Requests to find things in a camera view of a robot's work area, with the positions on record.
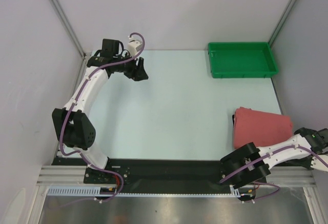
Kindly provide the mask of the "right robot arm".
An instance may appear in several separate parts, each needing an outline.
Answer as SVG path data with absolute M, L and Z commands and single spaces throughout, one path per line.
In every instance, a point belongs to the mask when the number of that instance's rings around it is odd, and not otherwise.
M 220 160 L 221 185 L 234 189 L 270 175 L 270 170 L 283 162 L 306 159 L 311 169 L 327 171 L 327 128 L 319 131 L 301 128 L 292 137 L 273 146 L 257 147 L 248 143 Z

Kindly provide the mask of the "red t shirt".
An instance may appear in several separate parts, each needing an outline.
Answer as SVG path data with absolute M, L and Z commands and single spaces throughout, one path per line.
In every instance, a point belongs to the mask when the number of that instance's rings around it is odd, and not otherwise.
M 235 110 L 233 146 L 238 149 L 250 142 L 268 147 L 293 136 L 293 123 L 286 115 L 256 111 L 244 107 Z

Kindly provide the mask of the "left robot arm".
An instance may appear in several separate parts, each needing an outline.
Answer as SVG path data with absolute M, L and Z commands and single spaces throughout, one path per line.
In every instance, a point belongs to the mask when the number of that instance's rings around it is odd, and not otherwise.
M 89 120 L 89 113 L 102 86 L 114 73 L 139 82 L 149 77 L 144 68 L 141 53 L 145 39 L 139 33 L 131 33 L 125 46 L 119 40 L 103 39 L 102 48 L 89 58 L 86 70 L 77 90 L 63 108 L 55 108 L 52 120 L 63 156 L 78 154 L 88 166 L 96 169 L 95 176 L 103 183 L 113 178 L 113 170 L 107 167 L 108 157 L 96 143 L 96 130 Z

